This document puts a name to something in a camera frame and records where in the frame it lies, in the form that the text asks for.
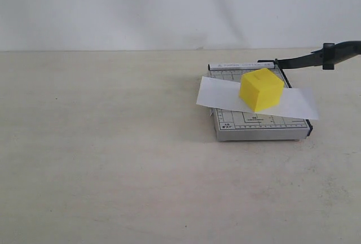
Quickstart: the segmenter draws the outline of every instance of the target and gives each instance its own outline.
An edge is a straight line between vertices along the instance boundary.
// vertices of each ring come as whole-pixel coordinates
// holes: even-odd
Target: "table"
[[[304,141],[220,143],[195,105],[208,63],[313,50],[0,53],[0,240],[359,243],[361,57],[286,70]]]

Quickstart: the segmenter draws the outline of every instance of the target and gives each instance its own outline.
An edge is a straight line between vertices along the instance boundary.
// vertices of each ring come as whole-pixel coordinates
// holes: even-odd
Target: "yellow cube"
[[[278,105],[283,87],[282,79],[263,68],[242,75],[239,97],[257,112]]]

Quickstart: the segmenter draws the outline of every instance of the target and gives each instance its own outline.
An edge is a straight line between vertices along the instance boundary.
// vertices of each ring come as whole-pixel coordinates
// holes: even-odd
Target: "paper sheet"
[[[202,77],[196,104],[223,110],[254,113],[239,98],[241,83]],[[258,111],[257,114],[298,119],[318,120],[318,112],[310,89],[284,88],[279,105]]]

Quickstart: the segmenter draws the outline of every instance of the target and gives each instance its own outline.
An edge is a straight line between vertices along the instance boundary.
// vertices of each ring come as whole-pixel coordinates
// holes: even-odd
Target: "cube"
[[[284,81],[268,68],[245,73],[241,77],[239,97],[258,112],[279,104]]]

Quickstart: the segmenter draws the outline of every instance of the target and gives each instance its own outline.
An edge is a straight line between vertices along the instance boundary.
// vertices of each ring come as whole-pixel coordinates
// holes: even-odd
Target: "white wall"
[[[310,47],[360,22],[361,0],[0,0],[0,50]]]

